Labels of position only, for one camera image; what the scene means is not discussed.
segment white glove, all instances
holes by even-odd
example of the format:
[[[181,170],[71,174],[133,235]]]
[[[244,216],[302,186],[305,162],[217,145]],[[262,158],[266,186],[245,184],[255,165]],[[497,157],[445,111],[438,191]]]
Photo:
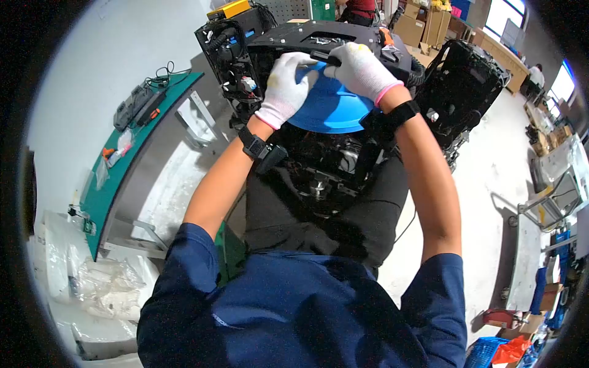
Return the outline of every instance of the white glove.
[[[319,77],[319,72],[311,70],[296,84],[296,68],[316,63],[304,52],[282,54],[268,77],[266,97],[256,116],[274,130],[280,129],[301,108]]]
[[[366,45],[348,42],[331,50],[329,55],[340,59],[342,66],[325,68],[325,76],[336,78],[352,93],[370,98],[376,107],[386,91],[396,85],[403,85]]]

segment black screwdriver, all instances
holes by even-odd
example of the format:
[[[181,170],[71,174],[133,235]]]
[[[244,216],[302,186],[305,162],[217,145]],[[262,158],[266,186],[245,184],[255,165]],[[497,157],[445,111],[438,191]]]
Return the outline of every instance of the black screwdriver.
[[[310,55],[311,55],[311,59],[323,61],[325,64],[335,65],[336,67],[342,66],[342,61],[340,59],[336,58],[335,56],[329,56],[328,54],[325,54],[324,52],[311,51]]]

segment blue plastic cover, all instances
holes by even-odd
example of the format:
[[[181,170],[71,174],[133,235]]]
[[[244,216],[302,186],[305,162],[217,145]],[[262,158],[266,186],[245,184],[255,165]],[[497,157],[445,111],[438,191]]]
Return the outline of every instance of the blue plastic cover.
[[[351,93],[337,79],[323,75],[325,66],[324,62],[319,61],[308,68],[297,69],[297,83],[311,69],[319,71],[319,79],[289,123],[319,133],[339,134],[362,130],[360,120],[374,108],[374,103],[369,98]]]

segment person in white shirt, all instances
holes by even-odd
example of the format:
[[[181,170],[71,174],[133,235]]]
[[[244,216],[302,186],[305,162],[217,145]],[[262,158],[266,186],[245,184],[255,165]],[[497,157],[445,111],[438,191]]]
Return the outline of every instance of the person in white shirt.
[[[540,88],[544,87],[544,74],[542,74],[542,64],[536,64],[530,68],[530,82],[536,83]]]

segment person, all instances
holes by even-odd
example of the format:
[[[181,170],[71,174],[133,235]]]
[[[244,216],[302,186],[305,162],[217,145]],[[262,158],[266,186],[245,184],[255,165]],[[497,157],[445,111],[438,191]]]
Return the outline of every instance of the person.
[[[542,74],[542,64],[536,64],[530,68],[530,82],[537,84],[540,89],[544,88],[544,74]]]
[[[346,4],[342,16],[337,20],[338,22],[348,22],[366,27],[372,25],[376,13],[374,0],[336,0],[335,4],[337,6]]]
[[[342,64],[324,74],[384,113],[410,104],[409,91],[367,46],[350,42],[330,55]],[[262,106],[247,124],[252,134],[268,139],[303,105],[319,75],[310,71],[297,84],[295,70],[312,63],[301,52],[276,61]],[[297,222],[263,177],[250,173],[254,160],[241,139],[233,140],[196,188],[141,310],[142,364],[462,367],[466,324],[456,187],[420,114],[395,136],[402,164],[385,161],[374,186],[324,227]],[[241,273],[217,287],[213,239],[246,178],[249,255]],[[399,309],[372,271],[391,252],[404,185],[419,214],[423,249]],[[354,229],[359,236],[349,235]]]

